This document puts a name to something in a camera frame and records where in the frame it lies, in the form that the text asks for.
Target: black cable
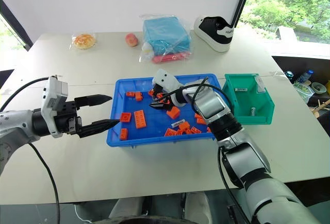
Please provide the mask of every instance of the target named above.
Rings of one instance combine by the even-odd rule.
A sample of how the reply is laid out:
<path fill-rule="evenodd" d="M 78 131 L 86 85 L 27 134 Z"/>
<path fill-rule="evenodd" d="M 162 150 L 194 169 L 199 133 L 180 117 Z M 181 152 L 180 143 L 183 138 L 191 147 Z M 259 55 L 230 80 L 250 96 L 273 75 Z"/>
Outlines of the black cable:
<path fill-rule="evenodd" d="M 39 78 L 39 79 L 36 79 L 36 80 L 33 80 L 23 86 L 21 86 L 19 89 L 16 90 L 15 93 L 13 93 L 7 100 L 6 102 L 2 105 L 2 107 L 0 108 L 0 112 L 3 112 L 4 109 L 8 106 L 8 104 L 11 102 L 12 99 L 14 99 L 14 97 L 19 93 L 21 92 L 23 89 L 25 89 L 26 87 L 38 82 L 38 81 L 45 81 L 45 80 L 48 80 L 48 77 L 43 77 L 43 78 Z"/>
<path fill-rule="evenodd" d="M 61 220 L 60 203 L 59 203 L 59 200 L 58 200 L 57 187 L 56 187 L 56 183 L 55 183 L 55 180 L 53 178 L 52 172 L 51 172 L 50 168 L 48 167 L 48 165 L 46 164 L 46 162 L 44 161 L 44 159 L 41 157 L 41 155 L 40 155 L 39 151 L 37 150 L 37 148 L 32 143 L 29 143 L 29 145 L 36 152 L 36 154 L 39 157 L 40 161 L 42 162 L 42 164 L 46 168 L 47 173 L 49 175 L 49 178 L 51 179 L 51 182 L 52 182 L 52 185 L 53 185 L 53 188 L 54 188 L 55 201 L 56 201 L 56 213 L 57 213 L 57 222 L 56 223 L 60 224 L 60 220 Z"/>
<path fill-rule="evenodd" d="M 25 89 L 26 87 L 32 85 L 33 83 L 36 83 L 38 81 L 45 81 L 48 80 L 48 77 L 43 77 L 43 78 L 39 78 L 36 80 L 33 80 L 25 85 L 23 85 L 22 87 L 20 87 L 18 90 L 16 90 L 7 100 L 6 102 L 2 105 L 2 107 L 0 108 L 0 112 L 3 112 L 4 109 L 8 106 L 8 104 L 11 102 L 12 99 L 14 99 L 14 97 L 16 95 L 18 95 L 19 92 L 21 92 L 23 89 Z M 44 167 L 47 170 L 47 173 L 49 175 L 49 178 L 51 179 L 52 185 L 53 185 L 53 189 L 54 189 L 54 194 L 55 194 L 55 201 L 56 201 L 56 213 L 57 213 L 57 224 L 60 224 L 60 220 L 61 220 L 61 214 L 60 214 L 60 203 L 58 200 L 58 192 L 57 192 L 57 187 L 56 187 L 56 183 L 55 180 L 53 178 L 52 172 L 50 170 L 50 168 L 48 167 L 48 165 L 46 164 L 46 162 L 44 161 L 44 159 L 41 157 L 39 151 L 37 150 L 37 148 L 29 143 L 29 145 L 31 146 L 31 148 L 35 151 L 35 153 L 37 154 L 38 158 L 40 159 L 40 161 L 42 162 L 42 164 L 44 165 Z"/>
<path fill-rule="evenodd" d="M 227 184 L 227 181 L 225 179 L 225 176 L 223 175 L 223 171 L 222 171 L 222 167 L 221 167 L 221 154 L 222 154 L 222 157 L 223 157 L 223 150 L 222 150 L 222 147 L 219 147 L 218 148 L 218 168 L 219 168 L 219 172 L 220 172 L 220 176 L 221 176 L 221 179 L 226 187 L 226 190 L 228 191 L 231 199 L 233 200 L 235 206 L 237 207 L 239 213 L 241 214 L 241 216 L 243 217 L 244 221 L 248 224 L 251 224 L 251 222 L 249 221 L 248 217 L 245 215 L 242 207 L 239 205 L 238 201 L 236 200 L 234 194 L 232 193 L 232 191 L 230 190 L 228 184 Z"/>
<path fill-rule="evenodd" d="M 199 113 L 198 113 L 198 111 L 195 108 L 195 98 L 196 98 L 198 92 L 201 90 L 203 84 L 206 82 L 207 79 L 208 79 L 208 77 L 205 77 L 203 79 L 203 81 L 200 83 L 200 85 L 198 86 L 197 90 L 195 91 L 195 93 L 194 93 L 194 95 L 192 96 L 192 99 L 191 99 L 191 108 L 197 114 L 199 114 Z"/>
<path fill-rule="evenodd" d="M 183 86 L 183 87 L 181 87 L 181 88 L 179 88 L 179 89 L 176 89 L 176 90 L 174 90 L 174 91 L 172 91 L 172 92 L 170 92 L 170 93 L 168 93 L 168 94 L 164 94 L 161 98 L 158 98 L 158 99 L 155 99 L 155 101 L 160 101 L 160 100 L 162 100 L 162 99 L 165 99 L 166 97 L 168 97 L 168 96 L 170 96 L 170 95 L 172 95 L 172 94 L 175 94 L 175 93 L 177 93 L 177 92 L 179 92 L 179 91 L 182 91 L 183 89 L 188 89 L 188 88 L 191 88 L 191 87 L 197 87 L 197 86 L 205 86 L 205 87 L 210 87 L 210 88 L 213 88 L 213 89 L 215 89 L 215 90 L 218 90 L 223 96 L 225 96 L 226 97 L 226 99 L 227 99 L 227 101 L 228 101 L 228 103 L 229 103 L 229 108 L 230 108 L 230 110 L 231 110 L 231 112 L 232 112 L 232 114 L 234 114 L 234 108 L 233 108 L 233 104 L 232 104 L 232 102 L 230 101 L 230 99 L 228 98 L 228 96 L 219 88 L 219 87 L 216 87 L 216 86 L 214 86 L 214 85 L 211 85 L 211 84 L 201 84 L 201 83 L 196 83 L 196 84 L 190 84 L 190 85 L 187 85 L 187 86 Z"/>

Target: white wall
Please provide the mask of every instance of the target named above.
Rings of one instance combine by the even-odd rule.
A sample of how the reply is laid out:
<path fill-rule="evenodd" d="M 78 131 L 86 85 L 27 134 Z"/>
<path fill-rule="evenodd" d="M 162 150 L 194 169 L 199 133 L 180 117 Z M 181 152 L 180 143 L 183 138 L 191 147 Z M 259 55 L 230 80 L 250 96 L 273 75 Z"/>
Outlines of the white wall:
<path fill-rule="evenodd" d="M 139 15 L 175 14 L 193 24 L 200 14 L 231 23 L 238 0 L 4 0 L 32 41 L 45 32 L 141 31 Z"/>

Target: teal storage bin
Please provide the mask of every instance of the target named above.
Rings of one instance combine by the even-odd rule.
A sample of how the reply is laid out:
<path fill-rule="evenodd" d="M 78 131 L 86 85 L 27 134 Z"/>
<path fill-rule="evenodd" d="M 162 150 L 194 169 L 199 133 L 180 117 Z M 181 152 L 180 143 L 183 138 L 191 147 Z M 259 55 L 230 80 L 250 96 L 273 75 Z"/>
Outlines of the teal storage bin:
<path fill-rule="evenodd" d="M 224 93 L 234 106 L 235 118 L 243 125 L 272 123 L 274 102 L 258 74 L 225 74 Z"/>

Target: orange building block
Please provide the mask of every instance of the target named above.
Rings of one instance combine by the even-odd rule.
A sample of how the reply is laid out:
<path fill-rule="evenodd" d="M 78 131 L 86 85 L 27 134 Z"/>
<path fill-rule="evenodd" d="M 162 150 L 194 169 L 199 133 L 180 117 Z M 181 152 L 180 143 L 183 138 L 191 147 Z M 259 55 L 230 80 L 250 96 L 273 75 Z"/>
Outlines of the orange building block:
<path fill-rule="evenodd" d="M 166 114 L 170 116 L 171 119 L 176 119 L 180 115 L 180 109 L 178 107 L 172 107 L 172 109 L 167 111 Z"/>
<path fill-rule="evenodd" d="M 187 129 L 187 130 L 185 130 L 185 133 L 186 133 L 187 135 L 190 135 L 190 134 L 192 134 L 192 132 L 191 132 L 191 130 L 190 130 L 190 129 Z"/>
<path fill-rule="evenodd" d="M 191 127 L 191 132 L 194 133 L 194 134 L 199 134 L 199 133 L 202 133 L 199 129 L 197 129 L 196 127 Z"/>
<path fill-rule="evenodd" d="M 119 121 L 123 123 L 129 123 L 131 117 L 132 114 L 130 112 L 123 112 L 122 115 L 120 116 Z"/>
<path fill-rule="evenodd" d="M 172 130 L 170 128 L 167 128 L 164 136 L 172 136 L 172 135 L 176 135 L 176 131 Z"/>
<path fill-rule="evenodd" d="M 134 92 L 126 92 L 127 97 L 134 97 L 135 93 Z"/>
<path fill-rule="evenodd" d="M 190 128 L 190 124 L 187 121 L 179 125 L 179 129 L 183 131 L 188 130 L 189 128 Z"/>
<path fill-rule="evenodd" d="M 141 92 L 135 92 L 135 99 L 136 101 L 142 100 L 142 93 Z"/>
<path fill-rule="evenodd" d="M 146 127 L 143 110 L 134 112 L 134 118 L 135 118 L 135 126 L 137 129 Z"/>
<path fill-rule="evenodd" d="M 127 140 L 127 137 L 128 137 L 128 129 L 127 128 L 121 129 L 119 139 L 120 140 Z"/>
<path fill-rule="evenodd" d="M 149 94 L 151 97 L 154 97 L 154 90 L 151 89 L 151 90 L 148 92 L 148 94 Z"/>
<path fill-rule="evenodd" d="M 200 124 L 200 125 L 206 125 L 204 119 L 202 119 L 202 118 L 198 118 L 198 119 L 196 120 L 196 123 L 198 123 L 198 124 Z"/>
<path fill-rule="evenodd" d="M 195 118 L 203 118 L 203 117 L 195 113 Z"/>

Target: red object in bag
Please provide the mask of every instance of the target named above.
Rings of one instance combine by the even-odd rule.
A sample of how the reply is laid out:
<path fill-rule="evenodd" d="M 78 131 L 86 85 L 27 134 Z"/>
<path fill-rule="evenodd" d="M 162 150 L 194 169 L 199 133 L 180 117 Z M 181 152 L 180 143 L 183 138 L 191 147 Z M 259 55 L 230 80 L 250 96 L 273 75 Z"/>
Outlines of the red object in bag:
<path fill-rule="evenodd" d="M 167 61 L 176 61 L 180 59 L 184 59 L 187 56 L 189 56 L 191 53 L 190 52 L 185 52 L 185 53 L 174 53 L 174 54 L 167 54 L 167 55 L 158 55 L 154 56 L 153 62 L 154 63 L 160 63 L 160 62 L 167 62 Z"/>

